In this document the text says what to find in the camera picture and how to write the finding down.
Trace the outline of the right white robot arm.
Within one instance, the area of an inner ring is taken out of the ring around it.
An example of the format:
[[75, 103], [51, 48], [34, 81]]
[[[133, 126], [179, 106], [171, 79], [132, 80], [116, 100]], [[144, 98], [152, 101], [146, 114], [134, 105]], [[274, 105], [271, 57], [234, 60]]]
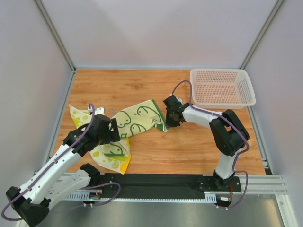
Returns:
[[236, 113], [231, 109], [216, 112], [200, 109], [189, 102], [182, 104], [175, 95], [169, 96], [163, 102], [166, 106], [166, 126], [177, 127], [181, 123], [189, 122], [211, 130], [220, 156], [211, 180], [203, 185], [216, 190], [229, 188], [234, 180], [237, 155], [243, 151], [250, 138]]

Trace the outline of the green cream patterned towel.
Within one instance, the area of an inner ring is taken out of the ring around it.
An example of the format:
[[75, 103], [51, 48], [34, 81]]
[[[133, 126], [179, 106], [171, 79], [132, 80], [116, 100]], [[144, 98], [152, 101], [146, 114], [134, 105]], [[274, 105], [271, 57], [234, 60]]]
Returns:
[[156, 128], [168, 132], [166, 120], [154, 99], [130, 106], [118, 112], [117, 120], [120, 140]]

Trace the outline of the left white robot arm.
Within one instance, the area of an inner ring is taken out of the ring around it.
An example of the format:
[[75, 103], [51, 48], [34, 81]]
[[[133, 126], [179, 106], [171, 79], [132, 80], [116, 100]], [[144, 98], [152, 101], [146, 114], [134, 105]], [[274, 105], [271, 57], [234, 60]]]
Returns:
[[30, 227], [40, 224], [51, 209], [71, 193], [80, 189], [99, 189], [100, 172], [84, 164], [70, 177], [58, 181], [65, 171], [98, 145], [120, 141], [117, 121], [105, 115], [91, 117], [88, 124], [68, 133], [54, 156], [26, 183], [6, 191], [8, 207]]

